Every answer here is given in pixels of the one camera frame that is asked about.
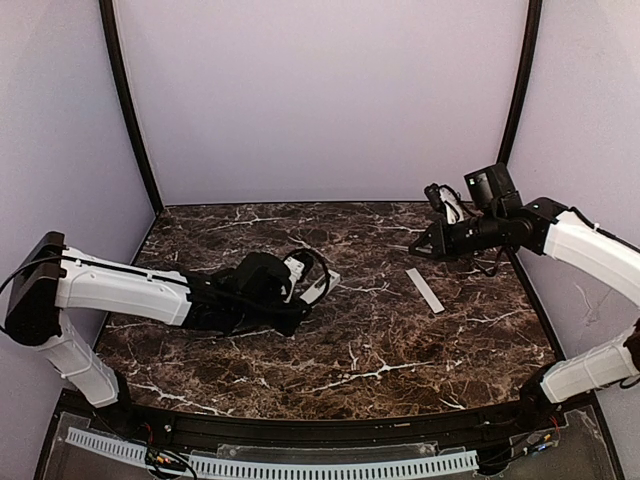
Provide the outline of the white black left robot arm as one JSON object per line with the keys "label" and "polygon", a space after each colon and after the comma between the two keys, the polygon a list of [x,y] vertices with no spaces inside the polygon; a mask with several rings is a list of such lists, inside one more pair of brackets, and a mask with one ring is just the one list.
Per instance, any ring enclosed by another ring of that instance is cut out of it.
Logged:
{"label": "white black left robot arm", "polygon": [[66,246],[62,233],[49,232],[2,284],[11,293],[1,331],[41,352],[95,409],[128,411],[124,376],[84,342],[67,310],[132,315],[222,336],[262,326],[290,336],[331,289],[325,275],[295,292],[322,262],[298,249],[282,258],[251,252],[238,266],[210,275],[158,271],[94,258]]}

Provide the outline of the white remote control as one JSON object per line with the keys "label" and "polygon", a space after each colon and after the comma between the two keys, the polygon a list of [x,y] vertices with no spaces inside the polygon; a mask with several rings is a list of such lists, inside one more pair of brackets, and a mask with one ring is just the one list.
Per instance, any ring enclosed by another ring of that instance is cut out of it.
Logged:
{"label": "white remote control", "polygon": [[340,274],[330,270],[329,277],[317,279],[299,298],[309,305],[318,303],[340,283],[340,280]]}

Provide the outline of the white remote battery cover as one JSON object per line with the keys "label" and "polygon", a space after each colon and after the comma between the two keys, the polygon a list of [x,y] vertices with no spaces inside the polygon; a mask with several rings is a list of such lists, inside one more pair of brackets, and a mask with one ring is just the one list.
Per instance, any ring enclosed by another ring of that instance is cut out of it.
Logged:
{"label": "white remote battery cover", "polygon": [[443,304],[417,269],[409,269],[406,274],[434,314],[445,311]]}

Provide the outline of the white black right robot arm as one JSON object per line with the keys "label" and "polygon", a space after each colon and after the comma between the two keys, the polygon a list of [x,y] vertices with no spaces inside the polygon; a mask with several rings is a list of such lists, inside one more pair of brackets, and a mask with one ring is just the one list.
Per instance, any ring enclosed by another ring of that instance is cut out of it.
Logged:
{"label": "white black right robot arm", "polygon": [[[503,164],[464,178],[475,206],[454,190],[433,183],[424,190],[439,217],[409,247],[411,254],[453,261],[480,251],[524,248],[594,277],[633,304],[639,302],[639,250],[590,222],[577,208],[547,197],[521,200]],[[520,391],[536,409],[639,374],[639,327],[568,360],[542,368]]]}

